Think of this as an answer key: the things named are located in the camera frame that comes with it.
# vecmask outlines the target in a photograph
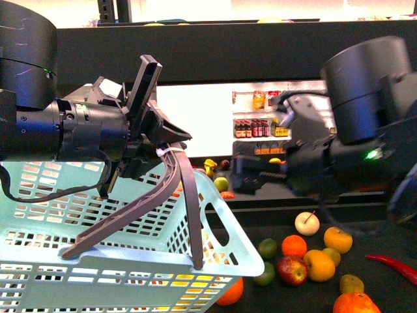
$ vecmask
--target shelf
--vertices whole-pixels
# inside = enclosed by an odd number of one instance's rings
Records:
[[[163,66],[158,85],[316,80],[331,57],[382,36],[404,38],[416,68],[416,25],[404,20],[58,29],[58,84],[81,86],[99,76],[134,82],[141,54]],[[265,44],[267,49],[253,49]]]
[[[282,142],[284,140],[291,140],[291,137],[252,137],[252,138],[234,138],[236,142]]]

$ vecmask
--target lime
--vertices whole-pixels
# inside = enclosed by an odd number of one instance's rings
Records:
[[[272,238],[266,238],[258,245],[258,253],[264,260],[272,259],[278,251],[278,243]]]
[[[364,282],[359,277],[346,274],[340,279],[340,293],[365,292]]]
[[[256,277],[252,277],[253,282],[258,286],[267,286],[274,281],[275,278],[275,268],[269,262],[264,262],[265,270],[262,274]]]

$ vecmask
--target red chili pepper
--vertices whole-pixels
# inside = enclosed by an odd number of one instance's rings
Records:
[[[417,271],[407,264],[404,264],[393,258],[389,258],[388,256],[380,256],[377,254],[368,254],[365,256],[365,258],[369,260],[380,261],[381,263],[388,265],[403,275],[407,280],[411,282],[411,284],[417,286]]]

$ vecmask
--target bottle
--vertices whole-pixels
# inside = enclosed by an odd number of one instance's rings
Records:
[[[257,122],[258,125],[258,137],[263,137],[263,125],[262,121]]]
[[[252,136],[253,137],[258,137],[258,125],[256,123],[255,119],[252,119]]]
[[[268,137],[269,136],[269,124],[268,124],[268,120],[265,119],[263,121],[263,136],[264,137]]]
[[[240,121],[240,137],[241,138],[246,138],[246,129],[245,129],[245,121],[244,120]]]
[[[245,131],[246,131],[246,137],[252,138],[252,128],[248,120],[245,120]]]
[[[271,135],[273,136],[275,136],[275,129],[276,129],[277,123],[278,123],[278,119],[274,117],[271,122]]]
[[[233,123],[233,136],[237,138],[237,120]]]
[[[242,137],[242,131],[240,130],[240,121],[239,120],[236,120],[235,130],[236,130],[236,138],[241,138]]]

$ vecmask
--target orange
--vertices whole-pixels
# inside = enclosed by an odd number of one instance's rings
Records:
[[[302,259],[307,252],[307,243],[299,235],[290,235],[283,240],[281,249],[284,256],[297,256]]]
[[[381,313],[376,304],[363,292],[341,294],[333,305],[333,313]]]
[[[227,290],[217,301],[218,305],[232,305],[236,303],[243,294],[243,277],[240,277],[229,290]]]

